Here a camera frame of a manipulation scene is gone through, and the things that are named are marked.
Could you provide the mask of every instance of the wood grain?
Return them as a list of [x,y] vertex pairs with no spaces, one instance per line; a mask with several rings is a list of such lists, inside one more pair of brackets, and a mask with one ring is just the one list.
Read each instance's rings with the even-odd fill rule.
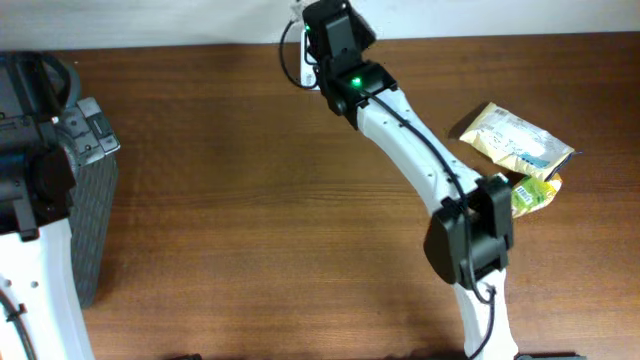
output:
[[[290,48],[295,61],[295,48]],[[450,130],[494,101],[582,151],[518,219],[507,301],[523,353],[640,354],[640,34],[381,42],[416,112]],[[285,80],[273,46],[65,52],[121,141],[98,359],[373,359],[462,349],[429,225],[385,154]]]

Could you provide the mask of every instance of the cable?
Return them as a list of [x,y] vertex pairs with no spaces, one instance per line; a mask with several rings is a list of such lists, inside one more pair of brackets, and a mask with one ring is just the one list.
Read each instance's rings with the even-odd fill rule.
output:
[[488,289],[489,300],[486,300],[484,297],[482,297],[482,295],[480,294],[480,290],[478,289],[478,284],[476,282],[476,277],[475,277],[474,267],[473,267],[473,258],[472,258],[472,254],[471,254],[471,248],[472,248],[472,245],[471,245],[471,217],[469,216],[469,201],[467,199],[467,195],[465,194],[464,190],[462,189],[462,185],[460,185],[460,181],[458,180],[458,177],[453,172],[453,170],[451,169],[451,167],[449,166],[447,161],[444,159],[442,154],[440,154],[440,152],[438,151],[438,149],[436,149],[436,147],[433,145],[433,143],[431,143],[431,141],[429,141],[429,139],[427,139],[420,131],[418,131],[418,129],[413,127],[413,125],[411,125],[411,123],[407,119],[403,118],[400,114],[398,114],[387,103],[385,103],[382,99],[380,99],[376,95],[374,95],[374,94],[372,94],[372,93],[370,93],[370,92],[368,92],[366,90],[362,90],[362,89],[358,89],[358,88],[355,88],[355,87],[351,87],[349,84],[347,84],[346,82],[343,82],[343,81],[338,81],[338,83],[340,85],[344,86],[344,87],[347,87],[349,89],[353,89],[353,90],[359,92],[361,95],[363,95],[365,97],[373,99],[373,101],[378,103],[378,105],[380,105],[391,116],[396,118],[396,120],[398,120],[400,122],[400,124],[402,124],[402,126],[404,126],[407,129],[409,129],[409,131],[411,131],[418,139],[420,139],[420,141],[422,141],[429,148],[429,150],[431,150],[433,155],[442,164],[442,167],[444,168],[444,171],[447,173],[447,175],[449,175],[449,178],[451,178],[451,181],[453,182],[453,185],[455,186],[456,190],[458,191],[458,194],[460,196],[460,202],[461,202],[461,205],[462,205],[462,213],[463,213],[463,216],[464,216],[465,236],[466,236],[466,246],[467,246],[467,265],[468,265],[468,268],[469,268],[469,278],[471,280],[473,293],[475,294],[476,298],[478,299],[478,301],[480,303],[482,303],[484,305],[489,305],[489,307],[490,307],[489,325],[488,325],[488,328],[487,328],[487,333],[485,335],[485,338],[484,338],[484,340],[482,340],[482,343],[480,344],[478,349],[469,357],[469,360],[475,359],[482,352],[482,350],[484,350],[485,346],[489,342],[489,339],[491,338],[491,333],[493,332],[493,325],[494,325],[494,322],[495,322],[495,295],[496,295],[496,289],[494,287],[489,287],[489,289]]
[[280,37],[280,45],[278,46],[278,55],[280,56],[280,67],[282,67],[282,71],[284,71],[284,74],[287,76],[287,79],[289,79],[289,81],[293,85],[301,89],[311,90],[311,89],[314,89],[316,86],[318,86],[318,79],[316,78],[316,81],[313,83],[313,85],[309,85],[309,86],[302,85],[302,83],[300,83],[293,76],[291,76],[291,74],[289,73],[289,70],[287,69],[287,65],[285,64],[285,61],[284,61],[284,40],[286,39],[287,33],[289,32],[289,29],[291,29],[293,24],[294,24],[294,21],[290,20],[289,23],[287,23],[287,26],[285,26],[284,31],[282,32],[282,36]]
[[22,320],[20,320],[19,312],[13,308],[11,301],[9,301],[2,290],[0,290],[0,302],[8,314],[7,322],[13,322],[13,325],[16,327],[16,331],[18,332],[18,336],[20,336],[20,341],[22,341],[22,347],[24,347],[27,359],[36,360],[35,351],[31,345],[31,340],[29,340],[29,334],[27,334],[27,329],[24,327]]

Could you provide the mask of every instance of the barcode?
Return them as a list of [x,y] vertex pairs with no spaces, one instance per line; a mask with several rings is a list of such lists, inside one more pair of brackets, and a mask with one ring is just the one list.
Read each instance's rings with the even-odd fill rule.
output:
[[525,190],[522,186],[518,186],[516,188],[516,194],[518,194],[518,196],[520,196],[520,198],[524,200],[524,203],[527,205],[533,202],[533,196],[531,196],[531,194],[529,194],[529,192]]

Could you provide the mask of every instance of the white backdrop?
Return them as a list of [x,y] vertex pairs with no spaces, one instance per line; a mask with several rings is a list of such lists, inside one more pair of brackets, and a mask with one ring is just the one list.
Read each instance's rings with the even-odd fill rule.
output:
[[[0,0],[0,49],[271,43],[290,1]],[[640,0],[352,2],[379,38],[640,31]]]

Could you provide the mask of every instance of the white snack package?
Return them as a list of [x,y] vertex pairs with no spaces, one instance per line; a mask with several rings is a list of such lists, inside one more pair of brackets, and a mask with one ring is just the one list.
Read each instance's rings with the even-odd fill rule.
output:
[[575,151],[572,147],[509,111],[490,103],[460,140],[495,164],[547,181]]

